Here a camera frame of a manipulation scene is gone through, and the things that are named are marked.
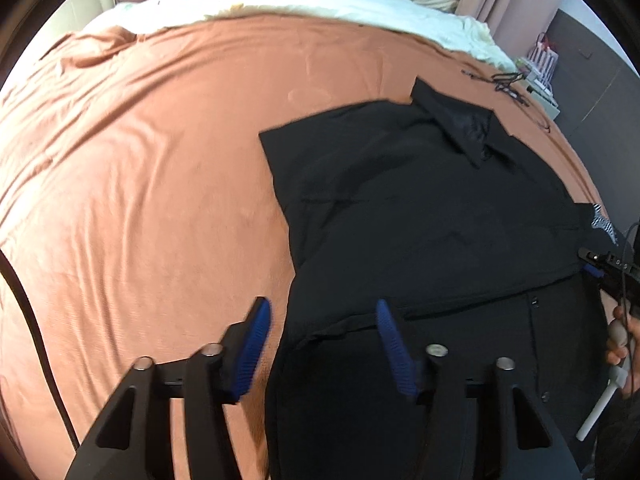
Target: black cable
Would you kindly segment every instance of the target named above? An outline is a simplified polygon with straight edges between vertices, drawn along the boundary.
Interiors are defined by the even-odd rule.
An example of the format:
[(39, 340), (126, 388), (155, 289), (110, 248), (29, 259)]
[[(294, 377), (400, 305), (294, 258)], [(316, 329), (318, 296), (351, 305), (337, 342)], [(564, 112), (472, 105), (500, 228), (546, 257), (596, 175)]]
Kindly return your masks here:
[(634, 354), (635, 351), (633, 351), (633, 349), (631, 348), (631, 339), (632, 339), (632, 335), (629, 333), (629, 323), (628, 323), (628, 316), (630, 314), (630, 306), (629, 306), (629, 301), (626, 298), (626, 273), (625, 273), (625, 265), (626, 265), (626, 261), (625, 261), (625, 254), (626, 254), (626, 246), (629, 243), (629, 237), (631, 236), (631, 231), (634, 230), (634, 227), (637, 228), (640, 225), (640, 222), (634, 222), (633, 224), (631, 224), (631, 227), (628, 229), (628, 231), (626, 232), (626, 236), (625, 236), (625, 244), (622, 247), (622, 311), (623, 311), (623, 322), (622, 325), (625, 327), (626, 330), (626, 351), (628, 352), (629, 355), (629, 361), (631, 363), (631, 366), (629, 368), (629, 373), (631, 373), (631, 396), (629, 397), (630, 399), (633, 399), (634, 397)]
[(24, 291), (24, 287), (22, 286), (22, 283), (20, 283), (20, 279), (18, 279), (18, 275), (15, 273), (14, 268), (2, 251), (0, 251), (0, 274), (2, 274), (6, 284), (9, 285), (9, 288), (15, 296), (15, 301), (17, 301), (18, 306), (20, 306), (24, 320), (27, 322), (29, 332), (31, 332), (33, 345), (36, 347), (40, 367), (42, 368), (42, 373), (47, 381), (51, 397), (53, 397), (53, 402), (55, 403), (58, 413), (60, 414), (60, 418), (62, 418), (62, 422), (65, 425), (71, 445), (74, 447), (75, 451), (78, 451), (80, 442), (78, 441), (76, 430), (74, 430), (74, 425), (71, 423), (71, 418), (66, 410), (65, 403), (62, 401), (62, 396), (60, 396), (56, 379), (53, 377), (53, 371), (51, 370), (49, 358), (47, 357), (47, 349), (44, 346), (44, 340), (42, 339), (42, 333), (40, 332), (36, 315), (31, 307), (27, 293)]

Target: orange bed sheet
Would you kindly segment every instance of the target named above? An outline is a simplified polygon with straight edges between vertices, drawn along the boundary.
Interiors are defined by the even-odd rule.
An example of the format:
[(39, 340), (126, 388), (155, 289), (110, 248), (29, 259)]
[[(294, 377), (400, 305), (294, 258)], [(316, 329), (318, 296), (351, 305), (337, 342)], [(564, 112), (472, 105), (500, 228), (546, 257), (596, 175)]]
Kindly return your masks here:
[[(261, 130), (366, 100), (407, 102), (419, 76), (494, 109), (576, 202), (600, 201), (537, 105), (522, 108), (462, 69), (495, 72), (412, 36), (292, 16), (59, 41), (2, 102), (0, 248), (33, 303), (80, 438), (136, 357), (185, 358), (267, 296), (268, 348), (250, 394), (227, 412), (243, 477), (263, 478), (264, 388), (293, 269)], [(4, 283), (0, 304), (5, 423), (37, 477), (61, 480), (73, 450)], [(184, 449), (176, 431), (178, 480), (188, 478)]]

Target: shopping bag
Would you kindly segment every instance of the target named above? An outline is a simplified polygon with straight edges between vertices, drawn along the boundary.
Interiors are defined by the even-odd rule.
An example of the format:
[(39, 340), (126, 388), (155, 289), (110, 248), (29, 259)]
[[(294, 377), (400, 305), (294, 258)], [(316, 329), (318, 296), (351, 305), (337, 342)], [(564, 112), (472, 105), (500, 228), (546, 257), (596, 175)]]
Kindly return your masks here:
[(549, 38), (544, 32), (538, 36), (536, 45), (527, 57), (540, 71), (541, 83), (548, 90), (551, 90), (551, 78), (556, 70), (556, 65), (558, 65), (558, 53), (553, 50)]

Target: black shirt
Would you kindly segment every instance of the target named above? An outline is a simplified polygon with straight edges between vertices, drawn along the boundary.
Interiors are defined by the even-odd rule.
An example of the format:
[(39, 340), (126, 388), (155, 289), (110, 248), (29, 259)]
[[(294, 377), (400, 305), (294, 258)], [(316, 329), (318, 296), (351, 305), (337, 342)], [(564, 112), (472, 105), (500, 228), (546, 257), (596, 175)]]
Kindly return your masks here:
[(513, 358), (585, 466), (594, 435), (574, 435), (606, 386), (607, 333), (577, 249), (615, 243), (492, 111), (420, 80), (412, 97), (260, 136), (296, 268), (266, 399), (272, 476), (382, 480), (415, 463), (424, 408), (395, 389), (379, 298), (473, 375)]

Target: hand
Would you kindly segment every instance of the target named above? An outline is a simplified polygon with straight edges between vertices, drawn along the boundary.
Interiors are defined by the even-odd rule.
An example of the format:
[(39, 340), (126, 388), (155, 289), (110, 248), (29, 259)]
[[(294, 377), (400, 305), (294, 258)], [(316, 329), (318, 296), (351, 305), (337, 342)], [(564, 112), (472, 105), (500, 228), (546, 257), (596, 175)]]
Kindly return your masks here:
[[(613, 317), (615, 319), (619, 319), (622, 323), (624, 323), (624, 311), (621, 306), (617, 306), (613, 311)], [(636, 341), (636, 351), (633, 352), (634, 362), (631, 365), (631, 370), (629, 372), (629, 377), (626, 380), (625, 387), (622, 389), (622, 396), (627, 398), (631, 395), (631, 383), (633, 376), (633, 393), (640, 389), (640, 320), (632, 317), (631, 314), (628, 314), (627, 317), (628, 330), (631, 336)], [(607, 341), (607, 363), (610, 365), (618, 365), (620, 364), (628, 355), (628, 351), (626, 346), (618, 346), (611, 339)]]

